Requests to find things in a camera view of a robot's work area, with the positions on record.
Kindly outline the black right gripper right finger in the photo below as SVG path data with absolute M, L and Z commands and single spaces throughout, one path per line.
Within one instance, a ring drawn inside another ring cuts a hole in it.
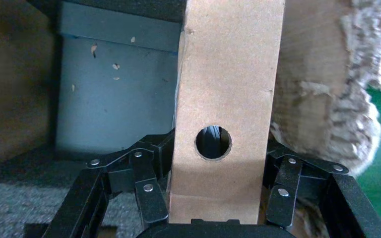
M 263 173 L 270 191 L 266 221 L 291 228 L 296 201 L 303 198 L 318 206 L 330 237 L 381 238 L 381 218 L 349 173 L 342 164 L 269 141 Z

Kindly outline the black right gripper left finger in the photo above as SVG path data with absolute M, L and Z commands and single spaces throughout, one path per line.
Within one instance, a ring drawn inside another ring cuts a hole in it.
M 91 160 L 80 171 L 44 238 L 96 238 L 110 199 L 134 192 L 144 229 L 168 221 L 158 183 L 170 171 L 175 131 L 147 135 L 131 147 Z

